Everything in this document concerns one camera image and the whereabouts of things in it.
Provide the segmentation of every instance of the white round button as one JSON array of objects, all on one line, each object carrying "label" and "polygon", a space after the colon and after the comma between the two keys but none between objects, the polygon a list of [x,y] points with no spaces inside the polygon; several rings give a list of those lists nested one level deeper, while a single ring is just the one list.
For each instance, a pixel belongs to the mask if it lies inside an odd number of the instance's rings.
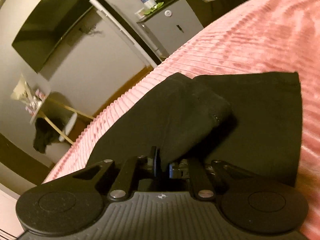
[{"label": "white round button", "polygon": [[164,12],[164,15],[167,16],[167,17],[171,17],[171,16],[172,16],[172,11],[166,10],[166,11]]}]

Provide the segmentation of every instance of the ribbed pink fabric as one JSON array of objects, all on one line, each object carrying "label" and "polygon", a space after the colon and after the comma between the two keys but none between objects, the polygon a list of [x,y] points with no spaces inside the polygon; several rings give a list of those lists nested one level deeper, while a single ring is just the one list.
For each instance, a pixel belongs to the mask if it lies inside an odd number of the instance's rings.
[{"label": "ribbed pink fabric", "polygon": [[[320,0],[250,0],[206,27],[88,126],[45,182],[84,168],[99,138],[167,76],[298,71],[303,97],[299,170],[319,178]],[[320,191],[309,199],[302,232],[320,239]]]}]

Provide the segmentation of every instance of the tv screen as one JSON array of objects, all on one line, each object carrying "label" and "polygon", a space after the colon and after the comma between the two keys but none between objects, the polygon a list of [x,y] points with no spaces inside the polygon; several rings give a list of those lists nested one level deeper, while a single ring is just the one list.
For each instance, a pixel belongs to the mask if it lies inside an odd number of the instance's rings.
[{"label": "tv screen", "polygon": [[90,0],[41,0],[12,46],[39,72],[69,30],[92,8]]}]

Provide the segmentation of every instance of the television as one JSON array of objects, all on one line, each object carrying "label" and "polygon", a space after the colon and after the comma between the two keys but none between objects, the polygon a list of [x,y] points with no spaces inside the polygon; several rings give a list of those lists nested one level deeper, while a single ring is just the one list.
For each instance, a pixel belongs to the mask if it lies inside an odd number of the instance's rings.
[{"label": "television", "polygon": [[93,7],[90,0],[41,0],[12,46],[37,73],[65,35]]}]

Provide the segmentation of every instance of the pink bedspread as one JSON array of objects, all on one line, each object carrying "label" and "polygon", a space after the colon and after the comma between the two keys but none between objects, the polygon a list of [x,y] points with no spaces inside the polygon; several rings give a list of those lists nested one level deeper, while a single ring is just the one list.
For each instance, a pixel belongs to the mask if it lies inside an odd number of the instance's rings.
[{"label": "pink bedspread", "polygon": [[298,181],[310,206],[301,230],[310,239],[320,239],[320,0],[250,0],[216,20],[101,112],[45,182],[84,168],[99,138],[167,76],[266,71],[300,75],[303,136]]}]

